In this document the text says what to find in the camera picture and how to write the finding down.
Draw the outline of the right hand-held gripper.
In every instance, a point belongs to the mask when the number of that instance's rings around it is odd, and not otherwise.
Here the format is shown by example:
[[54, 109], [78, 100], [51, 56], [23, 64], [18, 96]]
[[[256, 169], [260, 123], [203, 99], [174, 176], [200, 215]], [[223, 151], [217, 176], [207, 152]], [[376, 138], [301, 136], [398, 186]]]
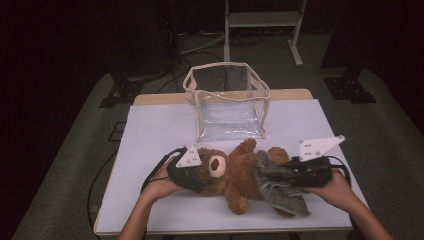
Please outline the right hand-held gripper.
[[326, 153], [345, 140], [342, 135], [301, 140], [299, 155], [283, 166], [283, 180], [295, 187], [323, 187], [332, 179], [334, 168], [345, 169], [342, 162], [332, 164]]

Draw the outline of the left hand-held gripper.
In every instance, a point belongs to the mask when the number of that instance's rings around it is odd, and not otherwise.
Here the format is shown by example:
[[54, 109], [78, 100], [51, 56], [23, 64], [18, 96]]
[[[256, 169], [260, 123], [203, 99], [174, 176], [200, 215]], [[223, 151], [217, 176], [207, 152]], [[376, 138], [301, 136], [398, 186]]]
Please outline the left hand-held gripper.
[[179, 149], [167, 166], [170, 180], [184, 189], [201, 192], [214, 182], [214, 178], [201, 173], [202, 160], [194, 145]]

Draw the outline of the grey fuzzy cloth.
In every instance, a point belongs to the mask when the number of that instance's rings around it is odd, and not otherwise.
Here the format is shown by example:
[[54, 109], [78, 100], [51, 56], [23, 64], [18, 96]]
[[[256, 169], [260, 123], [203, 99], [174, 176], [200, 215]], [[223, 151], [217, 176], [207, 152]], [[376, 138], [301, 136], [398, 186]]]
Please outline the grey fuzzy cloth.
[[310, 215], [303, 198], [305, 192], [294, 187], [288, 180], [282, 180], [289, 169], [283, 164], [277, 164], [263, 150], [256, 153], [253, 173], [260, 194], [275, 210], [297, 217]]

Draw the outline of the brown teddy bear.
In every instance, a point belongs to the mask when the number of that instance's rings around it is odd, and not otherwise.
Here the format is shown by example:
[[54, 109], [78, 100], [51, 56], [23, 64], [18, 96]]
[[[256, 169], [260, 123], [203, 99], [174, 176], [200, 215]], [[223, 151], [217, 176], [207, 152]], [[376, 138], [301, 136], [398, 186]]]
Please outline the brown teddy bear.
[[198, 193], [203, 197], [224, 196], [229, 210], [242, 215], [249, 210], [248, 200], [263, 200], [254, 176], [257, 142], [247, 139], [230, 154], [221, 150], [200, 148], [200, 176], [214, 182]]

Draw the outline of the clear plastic bag beige trim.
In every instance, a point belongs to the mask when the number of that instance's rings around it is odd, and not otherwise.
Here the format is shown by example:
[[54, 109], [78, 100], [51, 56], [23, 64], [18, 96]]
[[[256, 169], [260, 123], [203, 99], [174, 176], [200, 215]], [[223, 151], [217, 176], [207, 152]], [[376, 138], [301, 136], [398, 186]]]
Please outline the clear plastic bag beige trim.
[[199, 142], [266, 137], [270, 88], [248, 64], [194, 66], [183, 80], [183, 88], [195, 108]]

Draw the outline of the person's left hand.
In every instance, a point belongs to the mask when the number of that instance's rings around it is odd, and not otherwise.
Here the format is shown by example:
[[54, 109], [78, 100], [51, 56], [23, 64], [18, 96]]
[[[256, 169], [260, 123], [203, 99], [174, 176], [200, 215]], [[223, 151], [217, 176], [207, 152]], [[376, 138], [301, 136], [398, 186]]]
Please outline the person's left hand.
[[181, 190], [169, 179], [167, 167], [170, 161], [167, 161], [159, 170], [155, 172], [152, 179], [148, 181], [146, 187], [141, 192], [144, 199], [157, 201], [158, 199], [167, 197], [176, 191]]

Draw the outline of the person's right hand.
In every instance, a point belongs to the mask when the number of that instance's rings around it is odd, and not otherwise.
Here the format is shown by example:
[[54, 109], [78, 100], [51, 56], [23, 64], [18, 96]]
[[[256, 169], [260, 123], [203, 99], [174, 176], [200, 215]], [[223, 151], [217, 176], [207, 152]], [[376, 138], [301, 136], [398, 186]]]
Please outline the person's right hand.
[[305, 191], [318, 195], [330, 205], [346, 212], [352, 209], [355, 197], [344, 175], [335, 168], [332, 169], [332, 179], [324, 187], [306, 187]]

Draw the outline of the black floor outlet plate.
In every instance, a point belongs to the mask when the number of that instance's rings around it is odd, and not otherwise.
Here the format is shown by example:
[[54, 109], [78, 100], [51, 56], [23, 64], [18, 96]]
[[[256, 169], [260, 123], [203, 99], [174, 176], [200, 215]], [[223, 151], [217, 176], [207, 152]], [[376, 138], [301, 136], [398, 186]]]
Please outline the black floor outlet plate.
[[120, 142], [125, 130], [126, 122], [117, 121], [108, 137], [109, 142]]

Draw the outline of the black stand base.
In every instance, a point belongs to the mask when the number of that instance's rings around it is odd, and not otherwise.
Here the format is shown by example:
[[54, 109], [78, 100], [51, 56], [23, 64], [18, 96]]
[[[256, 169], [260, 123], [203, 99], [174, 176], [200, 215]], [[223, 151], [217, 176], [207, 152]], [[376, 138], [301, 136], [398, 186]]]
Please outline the black stand base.
[[133, 70], [124, 71], [119, 68], [110, 71], [113, 86], [108, 95], [104, 97], [99, 107], [111, 108], [117, 104], [133, 103], [141, 94], [145, 84], [158, 80], [167, 75], [166, 71]]
[[326, 84], [334, 100], [349, 100], [353, 104], [375, 103], [376, 100], [359, 82], [363, 67], [348, 67], [343, 75], [325, 77]]

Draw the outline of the black equipment tower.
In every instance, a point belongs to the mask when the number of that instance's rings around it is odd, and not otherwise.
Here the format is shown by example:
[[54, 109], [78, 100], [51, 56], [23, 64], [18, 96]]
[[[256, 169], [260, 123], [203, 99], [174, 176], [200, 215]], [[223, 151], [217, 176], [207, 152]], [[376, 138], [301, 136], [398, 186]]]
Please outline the black equipment tower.
[[174, 0], [155, 0], [157, 18], [168, 66], [173, 70], [181, 62], [177, 16]]

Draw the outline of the white metal stand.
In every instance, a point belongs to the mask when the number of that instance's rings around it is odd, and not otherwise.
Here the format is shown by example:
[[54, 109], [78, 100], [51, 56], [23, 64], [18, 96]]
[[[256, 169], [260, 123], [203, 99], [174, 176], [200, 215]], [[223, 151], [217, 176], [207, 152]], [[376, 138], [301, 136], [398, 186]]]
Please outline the white metal stand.
[[302, 0], [296, 11], [282, 12], [231, 12], [230, 0], [225, 0], [224, 20], [224, 60], [231, 60], [230, 30], [233, 28], [261, 27], [293, 27], [292, 38], [287, 41], [289, 50], [297, 67], [303, 66], [303, 61], [297, 49], [297, 41], [302, 26], [307, 0]]

